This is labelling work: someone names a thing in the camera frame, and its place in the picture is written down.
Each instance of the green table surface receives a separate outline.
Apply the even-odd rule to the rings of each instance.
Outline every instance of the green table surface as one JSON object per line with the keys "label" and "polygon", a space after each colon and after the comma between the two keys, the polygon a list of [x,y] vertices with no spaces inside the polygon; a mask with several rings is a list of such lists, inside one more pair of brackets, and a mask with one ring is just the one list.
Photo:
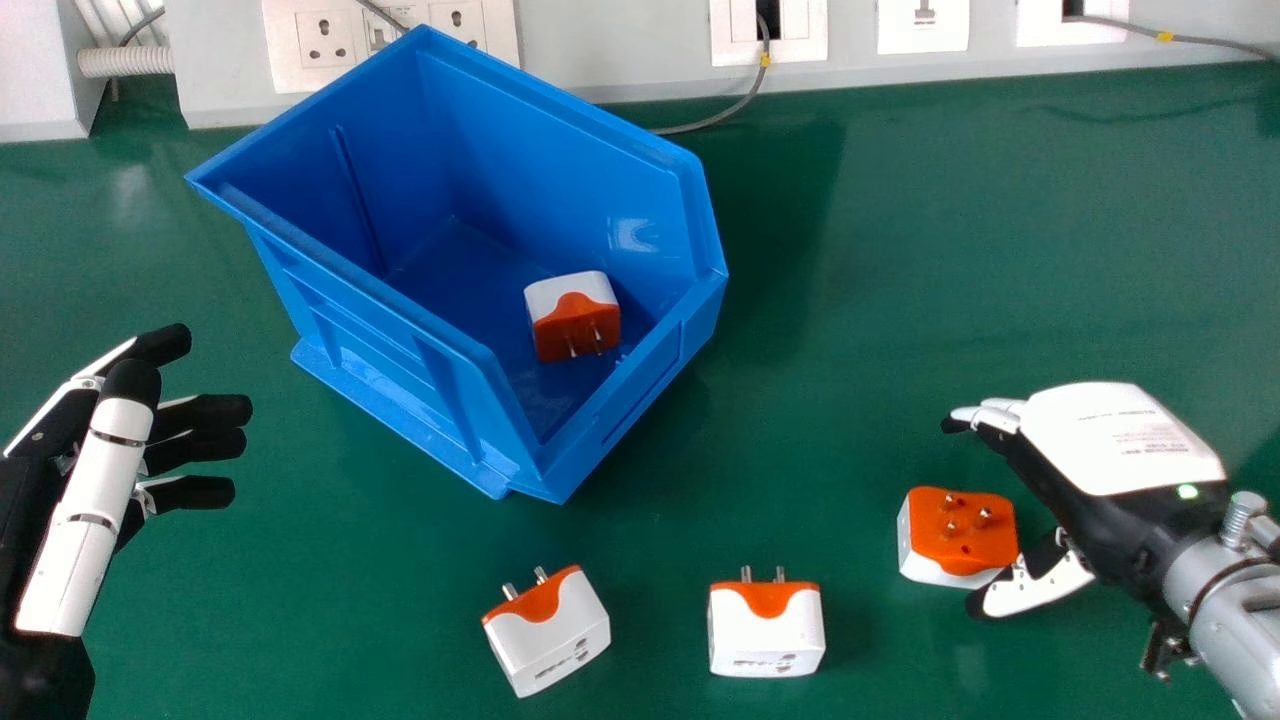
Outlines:
{"label": "green table surface", "polygon": [[[1120,591],[979,624],[897,574],[893,519],[938,484],[1051,527],[937,423],[1091,378],[1143,384],[1280,491],[1277,105],[1275,69],[1242,64],[764,96],[681,137],[732,274],[719,329],[557,507],[485,498],[293,366],[246,236],[182,179],[243,131],[189,132],[170,83],[125,82],[91,140],[0,147],[0,427],[175,320],[196,345],[168,393],[256,415],[244,457],[205,468],[236,505],[156,519],[113,565],[91,716],[1233,717],[1203,667],[1139,673]],[[517,701],[480,616],[571,562],[613,646]],[[708,585],[742,564],[822,584],[815,675],[708,673]]]}

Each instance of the metal bolt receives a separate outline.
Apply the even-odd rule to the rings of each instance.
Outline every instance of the metal bolt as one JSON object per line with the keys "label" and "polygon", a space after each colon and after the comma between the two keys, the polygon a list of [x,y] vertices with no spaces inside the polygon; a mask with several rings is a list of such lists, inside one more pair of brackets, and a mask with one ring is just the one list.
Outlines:
{"label": "metal bolt", "polygon": [[1249,518],[1267,511],[1267,500],[1256,492],[1240,491],[1231,496],[1222,518],[1219,539],[1231,550],[1244,550],[1248,542]]}

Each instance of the gray cable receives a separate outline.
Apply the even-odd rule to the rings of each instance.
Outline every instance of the gray cable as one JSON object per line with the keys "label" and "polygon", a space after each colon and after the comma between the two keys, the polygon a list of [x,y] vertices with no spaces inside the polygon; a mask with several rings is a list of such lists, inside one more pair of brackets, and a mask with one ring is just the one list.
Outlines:
{"label": "gray cable", "polygon": [[1198,37],[1194,35],[1176,35],[1172,32],[1151,29],[1149,27],[1135,26],[1133,23],[1126,23],[1124,20],[1112,20],[1111,18],[1097,18],[1093,15],[1069,15],[1062,18],[1062,22],[1092,23],[1098,26],[1117,27],[1120,29],[1126,29],[1137,35],[1146,35],[1147,37],[1153,37],[1161,42],[1188,42],[1192,45],[1210,45],[1213,47],[1240,50],[1242,53],[1249,53],[1265,60],[1270,60],[1272,63],[1280,63],[1280,55],[1276,55],[1275,53],[1267,50],[1266,47],[1258,47],[1257,45],[1248,45],[1245,42],[1236,42],[1234,40],[1219,40],[1216,37]]}
{"label": "gray cable", "polygon": [[134,26],[131,27],[128,29],[128,32],[124,33],[123,37],[120,37],[120,41],[116,42],[115,46],[116,47],[124,47],[125,45],[128,45],[129,41],[132,41],[134,37],[137,37],[140,32],[142,32],[143,29],[147,28],[147,26],[150,26],[151,23],[159,20],[160,15],[164,15],[164,6],[163,5],[160,8],[156,8],[155,10],[151,10],[150,13],[142,15],[142,19],[138,20],[137,23],[134,23]]}
{"label": "gray cable", "polygon": [[378,5],[374,5],[374,0],[356,0],[356,3],[358,3],[361,6],[364,6],[370,13],[372,13],[372,14],[378,15],[379,18],[387,20],[387,24],[389,24],[393,28],[398,29],[401,35],[406,35],[408,32],[408,28],[404,27],[403,23],[401,23],[399,20],[397,20],[394,15],[392,15],[387,10],[379,8]]}
{"label": "gray cable", "polygon": [[759,72],[755,73],[755,82],[751,83],[751,90],[748,90],[746,95],[744,95],[741,99],[739,99],[737,102],[733,102],[728,108],[724,108],[723,110],[721,110],[719,113],[716,113],[714,115],[712,115],[709,118],[704,118],[704,119],[694,122],[694,123],[685,123],[682,126],[672,126],[672,127],[668,127],[668,128],[655,128],[655,129],[652,129],[650,132],[653,132],[654,135],[668,136],[668,135],[681,135],[681,133],[685,133],[685,132],[694,132],[695,129],[703,129],[703,128],[714,126],[718,122],[728,119],[731,115],[736,114],[742,108],[746,108],[748,102],[750,102],[751,100],[755,100],[755,96],[760,92],[760,83],[764,82],[764,72],[769,69],[769,59],[768,59],[769,58],[769,26],[764,22],[764,17],[760,15],[760,14],[755,15],[755,24],[759,26],[759,28],[760,28],[760,36],[764,37],[764,49],[763,49],[762,55],[760,55],[760,69],[759,69]]}

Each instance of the power outlet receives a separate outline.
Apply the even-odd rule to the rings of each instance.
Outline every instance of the power outlet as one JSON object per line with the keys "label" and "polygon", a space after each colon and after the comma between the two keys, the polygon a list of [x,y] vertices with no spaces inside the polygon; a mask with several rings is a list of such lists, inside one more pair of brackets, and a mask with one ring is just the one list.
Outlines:
{"label": "power outlet", "polygon": [[709,0],[712,65],[754,65],[762,41],[755,14],[776,17],[769,23],[769,56],[774,63],[827,59],[827,0]]}
{"label": "power outlet", "polygon": [[[355,0],[261,3],[271,83],[280,94],[320,90],[401,36]],[[404,27],[429,24],[520,67],[513,0],[378,0],[378,6]]]}
{"label": "power outlet", "polygon": [[[1018,0],[1016,44],[1019,47],[1051,45],[1100,45],[1124,42],[1128,32],[1092,23],[1065,23],[1062,0]],[[1129,0],[1083,0],[1085,15],[1129,19]]]}
{"label": "power outlet", "polygon": [[484,41],[484,3],[431,3],[431,27],[465,42],[471,47],[488,51]]}
{"label": "power outlet", "polygon": [[356,33],[351,13],[297,13],[298,58],[303,68],[340,68],[356,64]]}
{"label": "power outlet", "polygon": [[877,53],[963,53],[969,49],[969,0],[878,0]]}

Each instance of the white flexible hose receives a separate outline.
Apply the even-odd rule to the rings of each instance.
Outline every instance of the white flexible hose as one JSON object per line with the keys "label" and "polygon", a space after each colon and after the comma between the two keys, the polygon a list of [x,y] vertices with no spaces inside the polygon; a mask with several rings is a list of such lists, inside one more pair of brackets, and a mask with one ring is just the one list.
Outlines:
{"label": "white flexible hose", "polygon": [[172,76],[173,49],[155,45],[88,47],[76,54],[84,77]]}

